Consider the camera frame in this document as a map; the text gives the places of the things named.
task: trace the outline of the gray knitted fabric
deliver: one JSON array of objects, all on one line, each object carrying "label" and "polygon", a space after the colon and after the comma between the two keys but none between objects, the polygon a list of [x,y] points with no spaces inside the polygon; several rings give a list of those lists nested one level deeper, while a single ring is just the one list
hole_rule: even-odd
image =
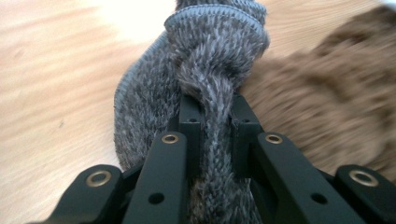
[{"label": "gray knitted fabric", "polygon": [[123,169],[145,159],[178,113],[182,93],[202,104],[203,174],[191,187],[191,223],[261,222],[249,181],[233,177],[228,117],[233,92],[268,47],[264,16],[253,1],[179,1],[166,31],[117,88],[115,143]]}]

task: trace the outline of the wooden surface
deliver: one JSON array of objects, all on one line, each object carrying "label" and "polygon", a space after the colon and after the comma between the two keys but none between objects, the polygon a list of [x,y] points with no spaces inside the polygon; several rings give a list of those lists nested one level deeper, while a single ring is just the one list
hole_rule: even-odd
[{"label": "wooden surface", "polygon": [[[45,219],[84,169],[117,165],[113,96],[175,1],[0,1],[0,222]],[[310,49],[367,0],[266,0],[266,56]]]}]

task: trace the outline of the brown furry object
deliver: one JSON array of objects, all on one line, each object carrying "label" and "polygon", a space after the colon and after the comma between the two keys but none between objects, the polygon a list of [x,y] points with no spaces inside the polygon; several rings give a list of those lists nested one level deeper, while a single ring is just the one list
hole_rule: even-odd
[{"label": "brown furry object", "polygon": [[396,183],[396,13],[378,7],[315,49],[264,58],[241,92],[265,131],[288,136],[318,168],[355,163]]}]

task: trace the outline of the wooden table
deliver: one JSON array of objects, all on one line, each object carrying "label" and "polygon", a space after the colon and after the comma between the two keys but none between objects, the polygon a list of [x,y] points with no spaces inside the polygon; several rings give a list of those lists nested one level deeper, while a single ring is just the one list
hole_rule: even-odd
[{"label": "wooden table", "polygon": [[[118,166],[113,97],[175,1],[0,2],[0,222],[45,219],[84,169]],[[266,0],[267,56],[310,49],[368,0]]]}]

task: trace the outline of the light wood floor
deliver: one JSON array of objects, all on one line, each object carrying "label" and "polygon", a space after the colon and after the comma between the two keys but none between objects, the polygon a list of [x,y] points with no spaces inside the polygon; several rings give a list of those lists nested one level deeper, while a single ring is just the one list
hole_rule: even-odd
[{"label": "light wood floor", "polygon": [[[175,0],[0,1],[0,222],[45,219],[78,173],[118,166],[113,96]],[[266,56],[310,49],[369,0],[263,0]]]}]

